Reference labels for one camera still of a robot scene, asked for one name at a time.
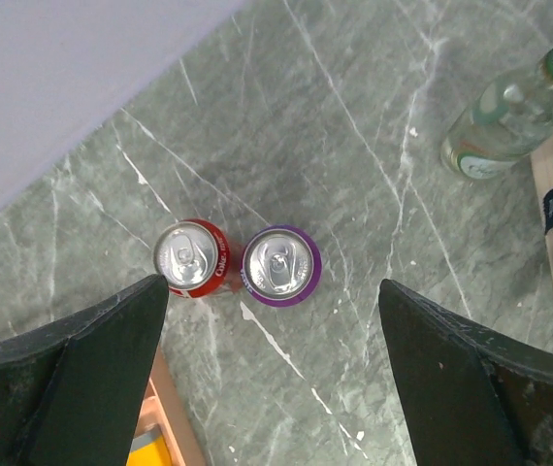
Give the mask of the red cola can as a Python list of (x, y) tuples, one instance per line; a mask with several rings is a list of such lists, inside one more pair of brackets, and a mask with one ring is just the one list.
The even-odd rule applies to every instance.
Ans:
[(154, 246), (153, 263), (178, 297), (197, 299), (230, 289), (231, 246), (206, 220), (191, 218), (169, 226)]

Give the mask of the clear Chang bottle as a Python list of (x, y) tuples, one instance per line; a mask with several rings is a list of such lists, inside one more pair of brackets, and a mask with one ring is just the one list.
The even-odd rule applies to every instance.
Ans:
[(492, 80), (460, 114), (440, 147), (442, 161), (471, 180), (511, 168), (553, 133), (553, 49), (535, 65)]

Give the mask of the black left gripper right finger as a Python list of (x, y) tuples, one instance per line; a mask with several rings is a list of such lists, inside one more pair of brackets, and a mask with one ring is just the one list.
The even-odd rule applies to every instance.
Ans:
[(553, 465), (553, 353), (392, 280), (382, 332), (419, 465)]

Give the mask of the purple Fanta can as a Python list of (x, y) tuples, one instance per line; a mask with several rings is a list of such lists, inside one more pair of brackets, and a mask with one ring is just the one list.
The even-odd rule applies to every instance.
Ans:
[(287, 224), (256, 233), (244, 248), (241, 277), (249, 294), (276, 308), (298, 305), (319, 285), (322, 258), (304, 230)]

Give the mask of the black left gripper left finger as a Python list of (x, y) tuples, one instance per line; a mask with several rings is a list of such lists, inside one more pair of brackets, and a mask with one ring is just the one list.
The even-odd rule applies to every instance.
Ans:
[(123, 465), (169, 289), (148, 276), (0, 342), (0, 465)]

